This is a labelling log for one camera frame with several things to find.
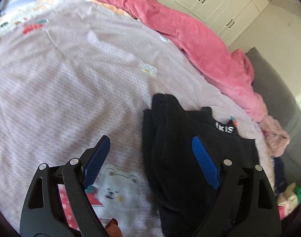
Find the bear print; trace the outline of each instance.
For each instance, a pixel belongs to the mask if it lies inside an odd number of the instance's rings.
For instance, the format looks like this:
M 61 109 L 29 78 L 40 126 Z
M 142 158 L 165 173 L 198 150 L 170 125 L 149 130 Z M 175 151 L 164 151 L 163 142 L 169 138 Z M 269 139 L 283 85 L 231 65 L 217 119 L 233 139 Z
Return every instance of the bear print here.
M 102 224 L 112 218 L 119 223 L 123 237 L 129 236 L 139 204 L 139 178 L 137 173 L 125 173 L 112 165 L 106 165 L 101 177 L 93 184 L 98 189 L 96 199 L 102 206 L 93 205 Z

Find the dark clothing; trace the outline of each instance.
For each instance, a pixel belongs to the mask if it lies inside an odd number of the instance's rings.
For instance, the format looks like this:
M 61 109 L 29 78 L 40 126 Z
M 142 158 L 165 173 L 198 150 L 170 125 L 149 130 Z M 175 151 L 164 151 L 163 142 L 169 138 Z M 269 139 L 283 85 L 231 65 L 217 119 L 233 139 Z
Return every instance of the dark clothing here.
M 144 112 L 145 173 L 158 200 L 165 236 L 191 236 L 217 196 L 193 154 L 195 136 L 203 139 L 206 150 L 215 150 L 235 165 L 259 164 L 254 140 L 241 138 L 233 122 L 221 124 L 227 132 L 216 125 L 211 108 L 186 112 L 172 95 L 155 95 L 152 109 Z
M 275 194 L 285 192 L 288 187 L 287 180 L 284 176 L 284 164 L 280 157 L 274 158 L 274 175 L 275 175 Z

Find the pink comforter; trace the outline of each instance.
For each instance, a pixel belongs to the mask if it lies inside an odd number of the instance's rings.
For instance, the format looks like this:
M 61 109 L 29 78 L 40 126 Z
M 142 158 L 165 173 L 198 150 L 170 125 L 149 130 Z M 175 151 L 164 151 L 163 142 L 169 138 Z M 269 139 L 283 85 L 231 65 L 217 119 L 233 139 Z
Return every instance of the pink comforter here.
M 259 122 L 265 116 L 262 97 L 253 91 L 254 69 L 241 50 L 229 52 L 223 41 L 202 22 L 156 0 L 98 0 L 123 9 L 169 38 L 207 81 L 234 100 Z

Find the crumpled fabric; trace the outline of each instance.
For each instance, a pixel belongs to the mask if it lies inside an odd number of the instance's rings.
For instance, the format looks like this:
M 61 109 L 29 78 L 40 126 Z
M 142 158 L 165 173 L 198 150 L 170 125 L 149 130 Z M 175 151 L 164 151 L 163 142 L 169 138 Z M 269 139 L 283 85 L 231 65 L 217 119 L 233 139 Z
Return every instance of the crumpled fabric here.
M 169 38 L 206 80 L 235 101 L 256 122 L 266 114 L 262 97 L 253 91 L 254 70 L 247 56 L 230 53 L 223 41 L 202 22 L 156 0 L 98 0 L 112 4 Z
M 290 143 L 289 135 L 282 129 L 279 121 L 271 116 L 265 116 L 259 125 L 269 147 L 269 154 L 276 158 L 280 157 Z

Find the metal pin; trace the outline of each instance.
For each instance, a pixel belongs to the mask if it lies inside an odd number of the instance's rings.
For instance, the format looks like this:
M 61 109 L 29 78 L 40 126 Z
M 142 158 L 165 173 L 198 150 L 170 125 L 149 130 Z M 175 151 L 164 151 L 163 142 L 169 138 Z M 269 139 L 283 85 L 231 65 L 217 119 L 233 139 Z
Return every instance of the metal pin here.
M 40 170 L 46 169 L 46 164 L 44 164 L 44 163 L 41 164 L 41 165 L 39 166 L 39 169 L 40 169 Z
M 261 166 L 261 165 L 256 165 L 256 166 L 255 166 L 255 169 L 256 169 L 257 171 L 261 171 L 261 170 L 262 170 L 262 166 Z
M 78 163 L 78 159 L 72 159 L 69 163 L 71 165 L 76 165 Z
M 233 164 L 232 161 L 230 161 L 230 160 L 224 160 L 223 163 L 227 166 L 230 166 Z

